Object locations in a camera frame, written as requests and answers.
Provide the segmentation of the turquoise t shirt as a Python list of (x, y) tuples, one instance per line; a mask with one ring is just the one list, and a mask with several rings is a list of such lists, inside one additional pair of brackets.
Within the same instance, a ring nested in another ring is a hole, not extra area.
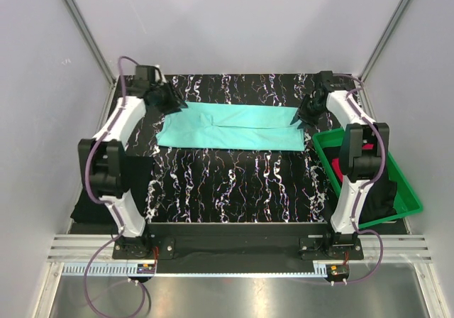
[(157, 144), (171, 148), (303, 151), (295, 108), (189, 102), (166, 115)]

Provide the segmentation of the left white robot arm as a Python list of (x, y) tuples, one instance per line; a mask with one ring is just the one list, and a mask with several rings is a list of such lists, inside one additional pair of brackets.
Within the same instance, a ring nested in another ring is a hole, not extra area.
[(153, 241), (133, 198), (131, 183), (137, 172), (126, 156), (126, 144), (149, 106), (172, 114), (187, 105), (169, 82), (127, 90), (100, 131), (78, 143), (79, 163), (88, 197), (105, 206), (117, 225), (113, 240), (121, 248), (127, 246), (137, 258), (146, 258), (153, 251)]

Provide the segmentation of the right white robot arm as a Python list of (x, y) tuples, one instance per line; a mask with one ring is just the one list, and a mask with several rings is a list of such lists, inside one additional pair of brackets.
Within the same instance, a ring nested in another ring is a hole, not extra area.
[(299, 128), (314, 125), (325, 112), (331, 112), (344, 129), (338, 157), (343, 181), (336, 210), (331, 215), (331, 235), (322, 241), (324, 254), (335, 259), (356, 242), (368, 192), (381, 178), (386, 165), (389, 127), (368, 116), (352, 92), (323, 89), (304, 97), (292, 123), (301, 121)]

